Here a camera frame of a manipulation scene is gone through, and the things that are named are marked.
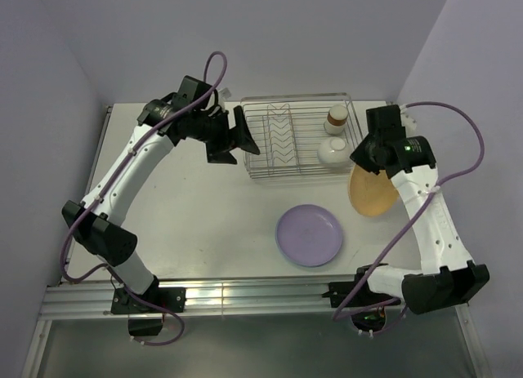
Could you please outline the white ceramic bowl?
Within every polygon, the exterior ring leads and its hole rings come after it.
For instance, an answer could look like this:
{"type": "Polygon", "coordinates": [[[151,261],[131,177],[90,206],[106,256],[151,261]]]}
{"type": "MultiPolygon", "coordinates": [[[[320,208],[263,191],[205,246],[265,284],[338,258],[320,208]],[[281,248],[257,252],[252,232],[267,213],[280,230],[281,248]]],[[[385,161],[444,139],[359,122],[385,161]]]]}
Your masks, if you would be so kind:
{"type": "Polygon", "coordinates": [[[350,161],[349,144],[340,137],[329,137],[323,140],[317,149],[317,158],[328,167],[342,167],[350,161]]]}

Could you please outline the white cup with wood patches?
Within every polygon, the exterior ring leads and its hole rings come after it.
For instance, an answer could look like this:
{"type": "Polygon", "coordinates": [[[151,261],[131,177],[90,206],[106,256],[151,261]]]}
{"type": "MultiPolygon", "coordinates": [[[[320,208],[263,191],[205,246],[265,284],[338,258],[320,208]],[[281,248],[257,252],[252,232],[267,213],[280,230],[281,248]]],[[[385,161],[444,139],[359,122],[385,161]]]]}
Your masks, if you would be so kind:
{"type": "Polygon", "coordinates": [[[337,136],[344,132],[346,120],[349,116],[348,109],[345,105],[332,106],[324,121],[324,130],[332,135],[337,136]]]}

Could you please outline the purple plastic plate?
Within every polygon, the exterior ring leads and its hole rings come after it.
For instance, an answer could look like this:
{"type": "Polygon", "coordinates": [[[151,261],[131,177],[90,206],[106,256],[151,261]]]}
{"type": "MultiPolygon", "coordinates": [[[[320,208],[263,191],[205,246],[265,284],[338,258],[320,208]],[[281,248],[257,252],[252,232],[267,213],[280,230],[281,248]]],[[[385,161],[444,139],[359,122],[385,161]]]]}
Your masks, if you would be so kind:
{"type": "Polygon", "coordinates": [[[337,218],[313,204],[288,209],[275,226],[279,251],[303,267],[319,267],[333,260],[342,249],[343,240],[343,229],[337,218]]]}

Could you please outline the blue plastic plate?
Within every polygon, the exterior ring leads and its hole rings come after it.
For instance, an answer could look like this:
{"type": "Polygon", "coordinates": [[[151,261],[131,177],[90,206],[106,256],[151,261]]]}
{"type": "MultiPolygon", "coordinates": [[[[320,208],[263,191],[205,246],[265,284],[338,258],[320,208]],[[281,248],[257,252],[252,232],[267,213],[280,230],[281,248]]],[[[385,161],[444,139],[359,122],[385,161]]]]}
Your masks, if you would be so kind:
{"type": "Polygon", "coordinates": [[[330,261],[328,252],[309,234],[277,232],[275,240],[282,255],[296,265],[316,267],[330,261]]]}

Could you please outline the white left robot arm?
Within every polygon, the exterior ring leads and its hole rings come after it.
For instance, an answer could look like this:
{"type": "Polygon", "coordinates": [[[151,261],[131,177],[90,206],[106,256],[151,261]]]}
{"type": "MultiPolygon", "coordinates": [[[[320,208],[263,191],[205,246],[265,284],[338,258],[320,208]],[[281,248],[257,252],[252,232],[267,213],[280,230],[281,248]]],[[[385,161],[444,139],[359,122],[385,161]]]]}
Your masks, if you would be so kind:
{"type": "Polygon", "coordinates": [[[228,112],[219,104],[193,105],[173,93],[144,106],[127,146],[99,184],[81,202],[62,208],[69,236],[124,285],[141,312],[163,305],[159,280],[139,257],[137,236],[122,224],[152,171],[185,139],[204,143],[210,163],[236,164],[233,149],[260,153],[241,107],[228,112]]]}

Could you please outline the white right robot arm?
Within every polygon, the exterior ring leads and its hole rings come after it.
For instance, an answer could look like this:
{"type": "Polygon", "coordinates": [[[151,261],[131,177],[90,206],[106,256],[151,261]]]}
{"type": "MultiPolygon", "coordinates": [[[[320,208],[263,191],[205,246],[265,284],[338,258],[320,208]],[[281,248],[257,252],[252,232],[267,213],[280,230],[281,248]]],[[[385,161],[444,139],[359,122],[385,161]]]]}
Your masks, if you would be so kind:
{"type": "Polygon", "coordinates": [[[489,281],[489,270],[465,248],[449,213],[438,180],[436,159],[422,136],[386,140],[369,134],[351,155],[355,164],[374,174],[384,171],[399,193],[409,222],[376,261],[361,270],[347,296],[372,304],[381,294],[404,301],[414,314],[468,303],[489,281]],[[406,231],[414,232],[420,269],[382,263],[406,231]]]}

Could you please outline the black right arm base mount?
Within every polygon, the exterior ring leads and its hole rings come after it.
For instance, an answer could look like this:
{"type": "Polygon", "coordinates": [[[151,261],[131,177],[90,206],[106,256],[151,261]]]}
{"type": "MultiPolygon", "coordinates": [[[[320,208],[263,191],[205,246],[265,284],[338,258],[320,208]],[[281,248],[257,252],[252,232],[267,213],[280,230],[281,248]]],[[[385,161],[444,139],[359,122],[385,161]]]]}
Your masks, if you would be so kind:
{"type": "MultiPolygon", "coordinates": [[[[330,306],[333,309],[339,305],[349,296],[357,284],[356,280],[344,282],[330,282],[328,289],[321,295],[322,298],[328,299],[330,306]]],[[[383,293],[375,293],[370,291],[368,283],[365,283],[359,289],[353,298],[346,305],[348,308],[377,308],[382,305],[400,305],[401,301],[397,297],[389,296],[383,293]]]]}

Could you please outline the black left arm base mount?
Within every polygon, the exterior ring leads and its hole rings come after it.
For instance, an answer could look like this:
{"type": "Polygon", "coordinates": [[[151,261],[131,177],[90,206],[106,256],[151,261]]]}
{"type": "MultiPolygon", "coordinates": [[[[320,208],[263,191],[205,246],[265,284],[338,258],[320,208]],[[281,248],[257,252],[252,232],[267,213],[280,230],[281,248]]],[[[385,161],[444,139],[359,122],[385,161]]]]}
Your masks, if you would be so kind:
{"type": "Polygon", "coordinates": [[[140,296],[121,287],[114,291],[110,312],[115,315],[153,314],[162,313],[164,310],[182,313],[185,303],[184,287],[160,287],[140,296]]]}

